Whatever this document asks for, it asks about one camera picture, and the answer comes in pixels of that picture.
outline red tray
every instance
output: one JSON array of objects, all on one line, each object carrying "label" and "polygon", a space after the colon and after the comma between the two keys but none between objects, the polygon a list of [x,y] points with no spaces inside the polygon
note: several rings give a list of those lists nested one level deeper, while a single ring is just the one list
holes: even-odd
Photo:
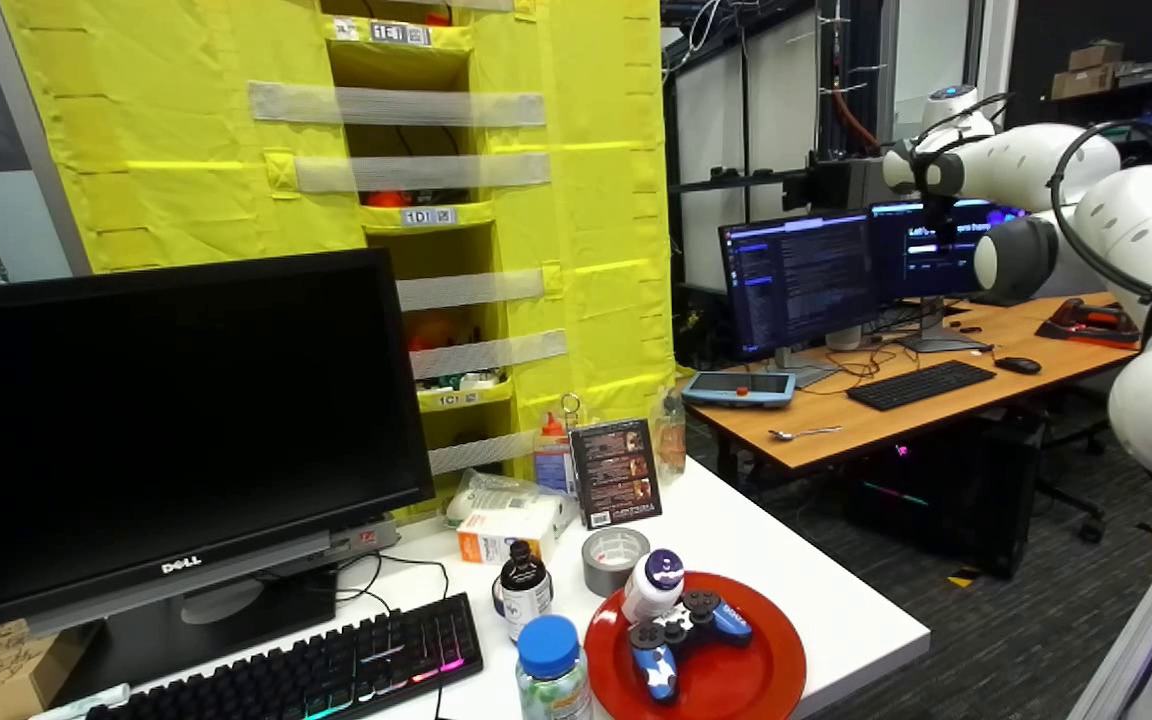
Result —
[{"label": "red tray", "polygon": [[748,644],[708,640],[680,660],[680,692],[656,704],[628,656],[620,592],[584,628],[588,680],[608,716],[632,720],[784,720],[804,700],[808,656],[788,616],[728,576],[688,572],[688,592],[724,596],[748,624]]}]

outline computer monitor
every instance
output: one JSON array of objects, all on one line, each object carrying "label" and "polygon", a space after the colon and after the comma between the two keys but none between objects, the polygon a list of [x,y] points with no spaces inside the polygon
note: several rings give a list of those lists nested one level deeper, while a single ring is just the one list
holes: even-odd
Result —
[{"label": "computer monitor", "polygon": [[1016,208],[988,200],[956,200],[944,228],[928,224],[920,200],[884,200],[868,208],[876,300],[944,300],[976,296],[972,256],[996,224],[1020,220]]},{"label": "computer monitor", "polygon": [[864,216],[724,224],[720,256],[740,356],[820,344],[872,316]]},{"label": "computer monitor", "polygon": [[0,288],[0,620],[100,620],[108,680],[328,620],[332,536],[424,496],[384,252]]}]

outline black monitor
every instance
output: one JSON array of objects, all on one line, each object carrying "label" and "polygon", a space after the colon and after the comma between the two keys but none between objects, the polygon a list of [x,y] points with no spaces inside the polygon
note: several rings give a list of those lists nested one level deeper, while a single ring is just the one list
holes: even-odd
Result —
[{"label": "black monitor", "polygon": [[872,316],[864,216],[724,224],[720,256],[740,356],[820,344]]},{"label": "black monitor", "polygon": [[972,256],[980,236],[996,224],[1020,220],[1016,208],[988,200],[956,200],[948,224],[928,224],[920,200],[884,200],[868,208],[872,280],[876,300],[896,304],[904,296],[976,296],[980,280]]},{"label": "black monitor", "polygon": [[[328,620],[332,536],[424,496],[384,252],[0,288],[0,620],[140,612],[96,640],[140,672],[108,680]],[[188,604],[212,584],[252,612]],[[204,656],[148,648],[168,632]]]}]

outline desk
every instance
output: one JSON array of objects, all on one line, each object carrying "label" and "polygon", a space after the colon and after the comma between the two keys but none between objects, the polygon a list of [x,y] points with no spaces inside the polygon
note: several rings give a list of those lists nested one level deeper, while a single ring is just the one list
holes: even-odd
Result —
[{"label": "desk", "polygon": [[[812,716],[928,652],[928,628],[920,620],[900,612],[892,600],[872,592],[848,568],[840,568],[836,560],[816,552],[808,540],[788,532],[780,520],[760,512],[720,476],[712,476],[704,464],[688,460],[684,476],[664,480],[660,500],[664,500],[664,516],[636,520],[632,528],[652,536],[652,544],[676,548],[688,568],[720,572],[764,592],[796,624],[804,652],[808,652],[808,688],[804,688],[800,716]],[[572,524],[548,560],[552,580],[556,580],[552,612],[576,620],[576,628],[584,628],[592,612],[604,604],[600,596],[584,588],[584,572],[580,572],[584,536],[588,532]],[[468,592],[472,600],[472,616],[476,616],[476,632],[484,648],[484,672],[444,688],[444,716],[468,716],[468,720],[520,716],[516,648],[504,632],[504,620],[492,612],[496,568],[464,564],[456,556],[452,532],[440,520],[424,524],[424,532],[420,528],[404,532],[404,540],[388,556],[444,560],[452,592]],[[352,564],[340,576],[340,588],[368,584],[372,568],[376,568],[372,560]],[[412,604],[436,600],[444,592],[444,576],[428,564],[384,564],[372,588],[392,608],[412,608]],[[376,612],[380,612],[376,600],[352,600],[336,612],[336,624],[364,620]],[[436,692],[396,704],[380,716],[428,720],[432,708],[436,708]]]},{"label": "desk", "polygon": [[[952,316],[956,324],[976,324],[980,332],[972,332],[972,340],[992,344],[992,356],[1040,360],[1044,364],[1040,376],[996,372],[988,384],[972,384],[972,388],[956,388],[920,404],[876,412],[844,396],[860,380],[840,372],[796,392],[792,404],[780,412],[692,408],[692,416],[716,428],[720,444],[736,440],[744,448],[756,448],[772,464],[796,472],[796,468],[836,460],[856,448],[868,448],[868,444],[916,432],[916,428],[932,428],[940,420],[956,420],[956,416],[1004,404],[1004,400],[1020,400],[1020,396],[1032,396],[1032,392],[1044,392],[1044,388],[1132,360],[1132,348],[1036,336],[1036,328],[1060,304],[1064,296],[1040,296],[1040,300],[1012,304],[1012,308],[972,304],[960,316]],[[924,352],[924,356],[884,352],[880,376],[900,376],[900,372],[912,372],[916,364],[944,364],[944,360],[968,360],[968,364],[992,368],[992,356],[984,352]],[[768,428],[788,428],[796,432],[796,440],[772,444]]]}]

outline keyboard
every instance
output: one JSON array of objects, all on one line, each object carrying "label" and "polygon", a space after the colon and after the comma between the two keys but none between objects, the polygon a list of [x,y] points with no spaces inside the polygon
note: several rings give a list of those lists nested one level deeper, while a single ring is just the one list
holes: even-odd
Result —
[{"label": "keyboard", "polygon": [[944,396],[944,392],[956,392],[956,388],[968,388],[968,384],[984,384],[984,380],[992,380],[988,368],[976,368],[976,364],[964,364],[964,360],[948,360],[948,364],[928,364],[928,368],[916,368],[916,372],[904,372],[904,376],[856,384],[856,388],[848,388],[848,396],[856,404],[888,412],[888,408],[904,408],[904,404],[916,404],[916,400],[928,400],[928,396]]},{"label": "keyboard", "polygon": [[120,708],[92,708],[88,720],[180,720],[180,716],[372,716],[484,668],[468,596],[368,616],[232,660],[216,672],[132,692]]}]

